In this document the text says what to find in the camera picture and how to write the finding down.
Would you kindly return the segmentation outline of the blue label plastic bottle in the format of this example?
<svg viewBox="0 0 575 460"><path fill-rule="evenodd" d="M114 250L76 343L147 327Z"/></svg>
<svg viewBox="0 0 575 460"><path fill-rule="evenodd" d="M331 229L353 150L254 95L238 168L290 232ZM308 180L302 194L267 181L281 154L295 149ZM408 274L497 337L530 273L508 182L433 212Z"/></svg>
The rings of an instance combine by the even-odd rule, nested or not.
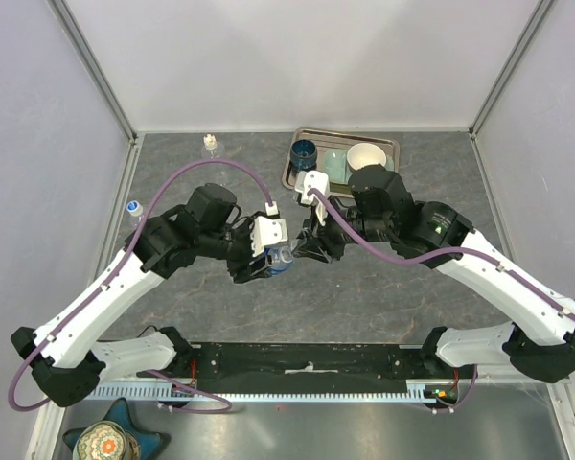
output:
<svg viewBox="0 0 575 460"><path fill-rule="evenodd" d="M294 261L289 245L268 248L265 255L271 276L277 276L287 271Z"/></svg>

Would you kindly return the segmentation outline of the clear bottle with notched cap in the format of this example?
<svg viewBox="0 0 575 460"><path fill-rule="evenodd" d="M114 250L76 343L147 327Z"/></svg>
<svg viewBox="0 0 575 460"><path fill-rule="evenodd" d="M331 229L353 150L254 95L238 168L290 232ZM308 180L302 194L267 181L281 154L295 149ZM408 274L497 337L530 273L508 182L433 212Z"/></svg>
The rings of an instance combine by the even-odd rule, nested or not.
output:
<svg viewBox="0 0 575 460"><path fill-rule="evenodd" d="M219 159L225 157L225 146L218 139L217 141L218 145L215 149L206 149L204 147L204 143L202 144L200 152L200 156L202 159ZM226 187L228 185L229 175L227 168L224 164L222 163L208 164L203 168L203 172L204 172L204 179L206 182L216 183L223 187Z"/></svg>

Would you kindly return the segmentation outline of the clear wide plastic bottle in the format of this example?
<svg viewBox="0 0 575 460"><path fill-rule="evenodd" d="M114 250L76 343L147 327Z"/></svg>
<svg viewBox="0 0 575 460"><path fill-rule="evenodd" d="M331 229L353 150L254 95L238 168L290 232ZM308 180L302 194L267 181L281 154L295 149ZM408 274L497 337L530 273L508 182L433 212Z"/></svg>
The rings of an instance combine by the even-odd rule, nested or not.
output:
<svg viewBox="0 0 575 460"><path fill-rule="evenodd" d="M128 228L131 230L135 230L139 223L141 222L143 216L144 216L144 207L143 207L143 213L140 216L132 216L128 211L127 211L127 206L126 206L126 223L128 224Z"/></svg>

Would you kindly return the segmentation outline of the cream notched bottle cap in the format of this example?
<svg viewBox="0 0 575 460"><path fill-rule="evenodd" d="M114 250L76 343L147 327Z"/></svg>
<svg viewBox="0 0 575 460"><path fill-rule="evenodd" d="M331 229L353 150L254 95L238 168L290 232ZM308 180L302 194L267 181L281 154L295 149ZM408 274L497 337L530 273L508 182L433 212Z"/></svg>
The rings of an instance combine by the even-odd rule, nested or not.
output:
<svg viewBox="0 0 575 460"><path fill-rule="evenodd" d="M207 150L214 150L218 145L218 141L213 134L205 135L203 138L203 143Z"/></svg>

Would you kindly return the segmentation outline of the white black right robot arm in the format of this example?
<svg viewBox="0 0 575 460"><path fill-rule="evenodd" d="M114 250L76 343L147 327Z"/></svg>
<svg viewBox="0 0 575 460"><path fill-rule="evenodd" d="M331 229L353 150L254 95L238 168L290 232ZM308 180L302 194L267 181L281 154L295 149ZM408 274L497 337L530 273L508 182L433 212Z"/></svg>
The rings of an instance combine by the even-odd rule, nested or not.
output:
<svg viewBox="0 0 575 460"><path fill-rule="evenodd" d="M575 299L529 275L447 204L414 199L396 172L366 166L351 175L348 187L355 203L342 207L330 196L325 173L299 172L294 190L311 215L295 256L331 263L347 245L359 244L391 264L436 270L508 318L487 328L434 328L419 355L427 375L510 364L528 378L556 383L575 372Z"/></svg>

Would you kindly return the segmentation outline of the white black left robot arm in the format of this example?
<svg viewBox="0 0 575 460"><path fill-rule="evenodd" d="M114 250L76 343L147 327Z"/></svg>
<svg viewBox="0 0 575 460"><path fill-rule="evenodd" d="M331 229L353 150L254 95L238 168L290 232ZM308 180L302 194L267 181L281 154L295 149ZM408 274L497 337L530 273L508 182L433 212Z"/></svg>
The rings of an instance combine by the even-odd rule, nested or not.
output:
<svg viewBox="0 0 575 460"><path fill-rule="evenodd" d="M217 184L197 187L185 204L150 218L132 233L103 275L46 324L11 336L17 353L50 401L68 407L105 380L140 372L188 374L196 350L174 327L105 341L129 307L199 258L224 261L236 284L271 275L268 251L287 239L276 205L243 216L236 196Z"/></svg>

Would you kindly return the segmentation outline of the light green square plate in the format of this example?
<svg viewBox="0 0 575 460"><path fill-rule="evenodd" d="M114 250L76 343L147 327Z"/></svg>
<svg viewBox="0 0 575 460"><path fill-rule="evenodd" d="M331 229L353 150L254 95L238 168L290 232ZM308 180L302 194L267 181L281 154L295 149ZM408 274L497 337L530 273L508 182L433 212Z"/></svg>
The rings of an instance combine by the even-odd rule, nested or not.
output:
<svg viewBox="0 0 575 460"><path fill-rule="evenodd" d="M352 172L347 164L346 154L348 149L329 149L323 155L321 170L333 184L346 185ZM384 167L388 171L395 169L395 162L391 154L387 154L387 163Z"/></svg>

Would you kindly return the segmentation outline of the dark blue ceramic cup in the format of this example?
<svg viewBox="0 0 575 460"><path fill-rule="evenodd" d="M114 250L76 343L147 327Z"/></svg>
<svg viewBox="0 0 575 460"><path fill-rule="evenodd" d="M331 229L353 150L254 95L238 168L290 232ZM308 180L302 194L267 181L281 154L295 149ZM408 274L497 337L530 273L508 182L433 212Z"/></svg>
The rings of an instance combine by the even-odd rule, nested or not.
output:
<svg viewBox="0 0 575 460"><path fill-rule="evenodd" d="M290 165L296 172L314 170L317 156L317 146L311 140L300 139L295 141L290 147Z"/></svg>

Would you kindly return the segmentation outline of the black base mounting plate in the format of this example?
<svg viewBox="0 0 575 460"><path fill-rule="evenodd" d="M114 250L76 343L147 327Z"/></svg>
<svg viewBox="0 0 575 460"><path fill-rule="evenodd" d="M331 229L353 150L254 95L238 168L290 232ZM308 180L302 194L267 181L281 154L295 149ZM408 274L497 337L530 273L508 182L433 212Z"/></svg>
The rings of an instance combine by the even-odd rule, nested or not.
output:
<svg viewBox="0 0 575 460"><path fill-rule="evenodd" d="M203 342L166 373L213 393L399 392L408 380L453 378L418 348L389 344Z"/></svg>

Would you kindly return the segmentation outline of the cream and brown bowl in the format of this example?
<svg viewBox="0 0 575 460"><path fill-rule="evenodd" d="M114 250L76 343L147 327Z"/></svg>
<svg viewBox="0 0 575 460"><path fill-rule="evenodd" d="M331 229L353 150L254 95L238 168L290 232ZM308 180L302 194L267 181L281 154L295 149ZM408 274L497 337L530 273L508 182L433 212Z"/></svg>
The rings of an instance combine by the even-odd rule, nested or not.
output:
<svg viewBox="0 0 575 460"><path fill-rule="evenodd" d="M358 143L350 147L346 154L349 169L358 171L367 166L380 165L385 167L387 156L382 148L372 143Z"/></svg>

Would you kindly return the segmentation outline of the metal serving tray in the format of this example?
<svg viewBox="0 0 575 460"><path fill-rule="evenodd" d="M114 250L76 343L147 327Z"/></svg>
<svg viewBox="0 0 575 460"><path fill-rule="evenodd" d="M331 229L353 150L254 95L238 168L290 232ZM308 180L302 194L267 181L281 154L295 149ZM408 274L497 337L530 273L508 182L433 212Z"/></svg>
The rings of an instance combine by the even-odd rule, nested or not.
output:
<svg viewBox="0 0 575 460"><path fill-rule="evenodd" d="M360 143L369 143L381 148L387 162L385 168L397 171L400 165L400 144L389 138L379 138L346 132L333 132L319 128L300 127L293 133L291 143L308 140L317 148L316 168L330 179L332 196L350 198L348 179L352 174L347 162L349 148Z"/></svg>

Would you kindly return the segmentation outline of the blue star shaped dish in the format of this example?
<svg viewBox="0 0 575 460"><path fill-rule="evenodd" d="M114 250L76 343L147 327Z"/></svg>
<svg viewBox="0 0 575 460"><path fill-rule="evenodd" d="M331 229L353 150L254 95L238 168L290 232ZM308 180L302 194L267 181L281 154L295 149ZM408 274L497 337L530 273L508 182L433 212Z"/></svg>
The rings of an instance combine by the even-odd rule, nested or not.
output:
<svg viewBox="0 0 575 460"><path fill-rule="evenodd" d="M72 459L157 459L170 440L166 433L139 427L125 398L115 400L101 420L62 435Z"/></svg>

